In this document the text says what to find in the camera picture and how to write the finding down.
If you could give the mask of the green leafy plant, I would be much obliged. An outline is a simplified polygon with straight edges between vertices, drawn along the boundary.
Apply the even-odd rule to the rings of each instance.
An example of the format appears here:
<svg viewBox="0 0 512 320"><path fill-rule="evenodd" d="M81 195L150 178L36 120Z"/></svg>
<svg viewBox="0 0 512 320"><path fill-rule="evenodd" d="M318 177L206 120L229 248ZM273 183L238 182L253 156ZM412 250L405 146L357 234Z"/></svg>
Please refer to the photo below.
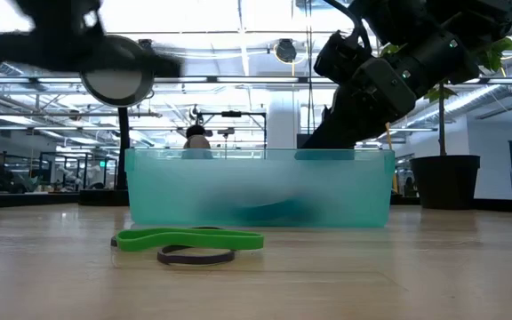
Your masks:
<svg viewBox="0 0 512 320"><path fill-rule="evenodd" d="M458 94L452 84L437 84L423 96L429 106L436 108L434 111L413 119L405 119L400 127L388 126L379 138L385 138L388 146L392 148L395 143L393 138L397 134L435 132L439 137L445 136L445 120L448 117L456 117L460 112L468 111L474 104L484 102L486 98L495 100L500 93L512 93L511 84L508 82L512 79L512 71L507 71L504 67L504 62L511 59L512 25L506 36L476 52L478 67L488 71L485 76L475 80L481 86L479 89Z"/></svg>

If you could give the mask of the bright green rubber band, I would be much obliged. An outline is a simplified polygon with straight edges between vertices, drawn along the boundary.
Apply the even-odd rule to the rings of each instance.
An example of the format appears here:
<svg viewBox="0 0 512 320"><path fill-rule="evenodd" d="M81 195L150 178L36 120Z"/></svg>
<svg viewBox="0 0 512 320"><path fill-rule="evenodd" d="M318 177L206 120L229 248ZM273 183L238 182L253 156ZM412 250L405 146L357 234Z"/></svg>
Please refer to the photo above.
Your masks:
<svg viewBox="0 0 512 320"><path fill-rule="evenodd" d="M262 249L265 237L259 233L220 228L143 228L122 230L115 235L115 240L124 252L167 245L248 251Z"/></svg>

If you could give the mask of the black aluminium table frame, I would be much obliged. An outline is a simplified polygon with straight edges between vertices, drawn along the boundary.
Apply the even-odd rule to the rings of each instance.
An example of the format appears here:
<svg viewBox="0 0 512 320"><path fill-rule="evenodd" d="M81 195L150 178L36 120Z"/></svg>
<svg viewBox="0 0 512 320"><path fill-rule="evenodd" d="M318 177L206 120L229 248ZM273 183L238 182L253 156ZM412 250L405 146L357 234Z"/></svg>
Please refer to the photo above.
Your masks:
<svg viewBox="0 0 512 320"><path fill-rule="evenodd" d="M113 190L84 190L78 193L0 194L0 208L50 204L87 206L128 206L127 193ZM512 199L475 198L472 208L479 211L512 212Z"/></svg>

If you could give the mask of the black desk lamp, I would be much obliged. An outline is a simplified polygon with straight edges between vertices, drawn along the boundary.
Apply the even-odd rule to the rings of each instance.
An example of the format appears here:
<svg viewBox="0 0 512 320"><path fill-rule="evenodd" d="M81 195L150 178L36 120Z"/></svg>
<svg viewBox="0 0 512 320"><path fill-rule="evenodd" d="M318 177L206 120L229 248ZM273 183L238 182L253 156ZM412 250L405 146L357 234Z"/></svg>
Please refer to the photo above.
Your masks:
<svg viewBox="0 0 512 320"><path fill-rule="evenodd" d="M145 99L153 85L153 75L137 69L100 70L81 74L83 85L96 100L117 108L120 147L113 189L83 189L80 205L128 206L125 152L130 147L128 107Z"/></svg>

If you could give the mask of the teal translucent plastic bin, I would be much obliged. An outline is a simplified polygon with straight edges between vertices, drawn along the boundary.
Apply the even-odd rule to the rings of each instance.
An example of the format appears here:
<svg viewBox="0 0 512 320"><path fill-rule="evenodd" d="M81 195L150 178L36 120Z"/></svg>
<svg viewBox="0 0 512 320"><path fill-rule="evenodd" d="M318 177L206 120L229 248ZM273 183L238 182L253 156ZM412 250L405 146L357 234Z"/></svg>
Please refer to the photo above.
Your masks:
<svg viewBox="0 0 512 320"><path fill-rule="evenodd" d="M360 149L129 149L140 225L381 228L395 155Z"/></svg>

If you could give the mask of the black background frame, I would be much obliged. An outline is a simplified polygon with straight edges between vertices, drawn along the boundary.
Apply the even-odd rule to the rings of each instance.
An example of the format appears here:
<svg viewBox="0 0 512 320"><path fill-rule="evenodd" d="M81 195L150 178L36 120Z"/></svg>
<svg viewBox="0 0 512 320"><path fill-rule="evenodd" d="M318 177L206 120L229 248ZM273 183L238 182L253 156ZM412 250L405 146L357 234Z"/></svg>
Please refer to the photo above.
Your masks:
<svg viewBox="0 0 512 320"><path fill-rule="evenodd" d="M268 113L267 112L246 112L246 111L237 111L237 110L226 110L220 112L202 112L197 111L195 113L195 124L206 126L208 123L216 116L223 118L241 118L248 117L250 118L258 127L260 131L263 132L263 139L260 144L260 148L267 149L268 148Z"/></svg>

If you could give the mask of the black rubber band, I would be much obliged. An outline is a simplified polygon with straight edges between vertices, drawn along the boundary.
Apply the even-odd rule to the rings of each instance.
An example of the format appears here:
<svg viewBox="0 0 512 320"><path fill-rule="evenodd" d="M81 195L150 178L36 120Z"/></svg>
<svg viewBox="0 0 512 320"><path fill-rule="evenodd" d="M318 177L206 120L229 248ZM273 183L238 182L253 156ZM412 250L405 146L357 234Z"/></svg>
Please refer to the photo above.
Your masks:
<svg viewBox="0 0 512 320"><path fill-rule="evenodd" d="M186 249L192 249L192 246L172 244L166 245L157 251L157 260L165 265L184 264L184 265L214 265L227 263L236 258L235 250L226 250L223 253L208 255L183 255L176 254Z"/></svg>

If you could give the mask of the black plant pot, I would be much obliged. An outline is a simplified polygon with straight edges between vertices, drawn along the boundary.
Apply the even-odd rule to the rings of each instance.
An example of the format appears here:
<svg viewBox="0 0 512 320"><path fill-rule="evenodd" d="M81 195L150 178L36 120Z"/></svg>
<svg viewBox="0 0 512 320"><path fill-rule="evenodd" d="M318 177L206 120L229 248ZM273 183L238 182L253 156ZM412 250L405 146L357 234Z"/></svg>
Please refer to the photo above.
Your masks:
<svg viewBox="0 0 512 320"><path fill-rule="evenodd" d="M425 156L413 158L410 163L423 208L474 208L480 156Z"/></svg>

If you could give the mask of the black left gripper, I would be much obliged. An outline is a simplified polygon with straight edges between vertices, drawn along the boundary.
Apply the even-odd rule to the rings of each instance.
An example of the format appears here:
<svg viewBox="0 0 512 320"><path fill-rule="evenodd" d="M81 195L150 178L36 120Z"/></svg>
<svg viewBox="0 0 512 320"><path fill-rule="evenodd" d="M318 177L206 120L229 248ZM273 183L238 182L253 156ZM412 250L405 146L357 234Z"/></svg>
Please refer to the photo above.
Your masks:
<svg viewBox="0 0 512 320"><path fill-rule="evenodd" d="M0 34L0 63L15 62L55 72L139 70L179 75L181 61L137 47L124 53L107 37L101 0L13 0L34 22L27 33Z"/></svg>

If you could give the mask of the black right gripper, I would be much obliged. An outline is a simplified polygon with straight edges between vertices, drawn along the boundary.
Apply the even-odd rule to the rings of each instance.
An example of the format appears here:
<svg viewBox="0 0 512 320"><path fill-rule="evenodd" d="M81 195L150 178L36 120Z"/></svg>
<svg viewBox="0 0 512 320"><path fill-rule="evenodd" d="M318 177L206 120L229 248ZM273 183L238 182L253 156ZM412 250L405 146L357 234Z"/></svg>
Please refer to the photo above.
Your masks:
<svg viewBox="0 0 512 320"><path fill-rule="evenodd" d="M385 124L410 112L417 99L414 44L379 57L352 36L331 34L316 57L315 72L333 81L331 113L303 143L303 149L353 148L381 134Z"/></svg>

